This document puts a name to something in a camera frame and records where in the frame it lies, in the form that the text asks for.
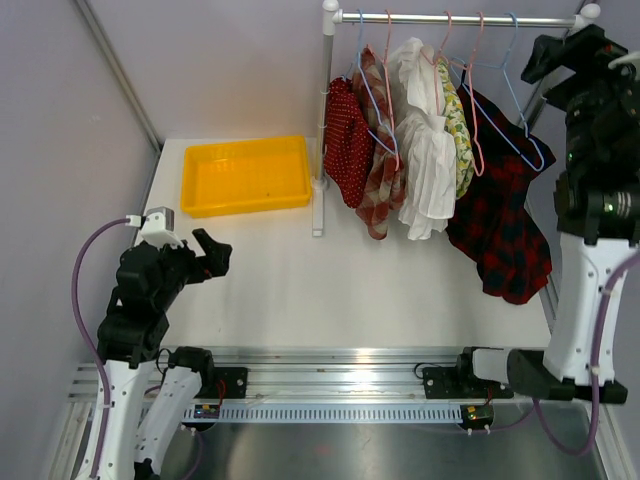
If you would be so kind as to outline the lemon print skirt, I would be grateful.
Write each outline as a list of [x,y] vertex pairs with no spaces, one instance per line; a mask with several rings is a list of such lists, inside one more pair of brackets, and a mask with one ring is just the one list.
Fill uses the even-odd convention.
[[444,89],[445,131],[454,139],[456,166],[456,198],[463,197],[474,176],[474,154],[471,145],[471,135],[466,122],[465,112],[454,87],[447,62],[442,59],[439,74]]

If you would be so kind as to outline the dark red plaid skirt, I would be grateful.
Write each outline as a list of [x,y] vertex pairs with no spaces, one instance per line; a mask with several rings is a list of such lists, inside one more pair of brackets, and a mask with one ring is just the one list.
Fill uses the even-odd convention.
[[[474,177],[466,194],[456,201],[454,216],[446,233],[450,243],[476,263],[483,292],[506,302],[527,303],[548,282],[552,260],[546,238],[525,209],[528,189],[535,173],[512,150],[484,118],[476,100],[506,136],[535,164],[534,147],[525,140],[522,128],[511,123],[500,109],[479,92],[457,89],[467,125],[478,137],[484,173]],[[537,141],[546,166],[556,162],[550,148]]]

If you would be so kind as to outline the blue wire hanger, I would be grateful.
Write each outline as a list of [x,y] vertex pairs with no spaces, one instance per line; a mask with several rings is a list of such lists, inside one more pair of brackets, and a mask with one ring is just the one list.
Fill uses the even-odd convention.
[[537,143],[537,141],[531,136],[530,131],[529,131],[529,125],[527,123],[527,121],[525,120],[524,117],[524,111],[520,106],[520,102],[518,101],[518,98],[514,92],[512,83],[510,81],[509,75],[508,75],[508,64],[509,61],[511,59],[511,54],[512,54],[512,50],[516,44],[517,38],[518,38],[518,30],[519,30],[519,21],[517,16],[513,13],[513,12],[507,12],[506,16],[508,16],[511,19],[511,23],[513,26],[513,34],[509,43],[509,46],[507,47],[504,56],[501,60],[501,62],[499,64],[487,64],[487,63],[479,63],[479,66],[481,68],[486,68],[486,69],[492,69],[492,70],[497,70],[500,71],[502,74],[502,77],[504,79],[504,83],[509,91],[509,94],[511,96],[511,99],[516,107],[517,113],[519,115],[519,119],[522,123],[521,128],[523,130],[523,134],[524,134],[524,138],[527,142],[529,142],[535,150],[535,153],[537,155],[538,158],[538,163],[535,164],[533,161],[531,161],[522,151],[519,147],[517,147],[504,133],[504,131],[497,125],[497,123],[488,115],[488,113],[480,106],[480,104],[476,101],[476,100],[472,100],[471,101],[471,105],[473,107],[479,107],[480,108],[480,112],[481,114],[484,116],[484,118],[486,120],[489,121],[490,125],[494,128],[494,130],[502,137],[502,139],[512,148],[512,150],[524,161],[525,164],[527,164],[535,173],[541,173],[545,166],[545,158],[544,155],[541,152],[541,149]]

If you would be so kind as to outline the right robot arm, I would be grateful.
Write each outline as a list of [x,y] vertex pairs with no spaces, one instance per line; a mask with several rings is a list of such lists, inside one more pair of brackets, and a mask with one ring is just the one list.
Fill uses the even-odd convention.
[[562,280],[549,344],[467,348],[453,380],[466,396],[495,381],[539,400],[623,404],[613,343],[624,277],[639,262],[639,56],[592,24],[538,37],[522,79],[559,67],[571,74],[545,95],[565,115],[567,152],[554,191]]

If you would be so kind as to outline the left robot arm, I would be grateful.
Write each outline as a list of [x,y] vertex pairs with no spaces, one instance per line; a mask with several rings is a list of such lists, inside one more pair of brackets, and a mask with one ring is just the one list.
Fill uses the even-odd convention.
[[178,347],[153,404],[142,409],[169,329],[169,307],[185,286],[223,277],[230,267],[231,245],[203,229],[192,234],[201,255],[184,241],[160,247],[142,241],[120,257],[116,286],[98,328],[98,395],[80,479],[159,478],[186,407],[215,389],[211,352]]

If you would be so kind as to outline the red polka dot skirt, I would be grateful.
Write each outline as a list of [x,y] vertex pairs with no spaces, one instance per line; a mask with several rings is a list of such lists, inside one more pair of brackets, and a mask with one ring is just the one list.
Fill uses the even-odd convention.
[[339,187],[344,203],[355,209],[364,195],[373,139],[349,79],[330,82],[325,144],[325,171]]

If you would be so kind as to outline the beige red plaid skirt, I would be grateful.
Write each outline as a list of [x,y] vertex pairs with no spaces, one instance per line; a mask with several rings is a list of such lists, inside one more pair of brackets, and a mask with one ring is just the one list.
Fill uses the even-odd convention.
[[[368,83],[375,96],[382,120],[390,125],[387,111],[385,81],[377,65],[376,57],[370,48],[362,51],[362,66]],[[372,131],[390,148],[391,138],[382,126],[378,126],[373,107],[363,85],[358,70],[354,72],[353,91],[360,102],[363,116]],[[373,158],[364,188],[364,195],[356,214],[367,227],[368,234],[374,240],[386,238],[391,211],[399,211],[406,198],[406,172],[400,156],[400,169],[395,172],[395,158],[373,139]]]

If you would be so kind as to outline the white pleated skirt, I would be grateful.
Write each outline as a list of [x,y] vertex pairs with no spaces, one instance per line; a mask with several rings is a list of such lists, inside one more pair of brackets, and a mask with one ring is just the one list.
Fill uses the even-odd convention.
[[395,136],[407,168],[399,220],[413,241],[444,231],[456,201],[454,139],[436,114],[433,67],[422,54],[431,58],[434,50],[411,37],[390,57]]

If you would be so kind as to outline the yellow plastic tray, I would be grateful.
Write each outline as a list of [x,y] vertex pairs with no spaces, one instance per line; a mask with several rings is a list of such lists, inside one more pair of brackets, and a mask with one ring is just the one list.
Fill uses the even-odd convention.
[[193,218],[306,206],[312,196],[306,140],[273,137],[190,146],[181,210]]

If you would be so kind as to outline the white clothes rack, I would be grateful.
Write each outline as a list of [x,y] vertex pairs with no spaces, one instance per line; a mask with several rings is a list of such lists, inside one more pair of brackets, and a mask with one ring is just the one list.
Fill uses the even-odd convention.
[[324,232],[326,180],[383,240],[391,211],[411,240],[443,231],[472,178],[484,171],[479,141],[467,130],[447,61],[417,38],[378,57],[360,43],[347,73],[332,78],[335,27],[351,19],[338,2],[323,4],[323,66],[313,176],[312,234]]

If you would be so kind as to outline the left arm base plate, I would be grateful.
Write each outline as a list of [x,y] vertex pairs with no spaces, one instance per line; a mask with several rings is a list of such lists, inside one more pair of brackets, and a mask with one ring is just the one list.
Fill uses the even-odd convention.
[[205,377],[205,381],[196,395],[197,398],[213,400],[220,394],[223,399],[244,399],[248,386],[246,367],[215,367],[212,373]]

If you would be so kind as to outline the aluminium mounting rail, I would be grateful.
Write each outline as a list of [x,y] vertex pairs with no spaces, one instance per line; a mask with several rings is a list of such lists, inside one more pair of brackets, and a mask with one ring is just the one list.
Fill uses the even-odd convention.
[[248,370],[248,405],[424,403],[420,365],[453,365],[460,347],[214,347],[215,366]]

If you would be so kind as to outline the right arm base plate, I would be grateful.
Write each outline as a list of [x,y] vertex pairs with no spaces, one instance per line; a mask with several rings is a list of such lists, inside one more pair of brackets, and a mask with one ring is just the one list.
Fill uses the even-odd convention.
[[455,367],[424,367],[425,396],[432,400],[512,399],[514,392],[503,384],[464,376]]

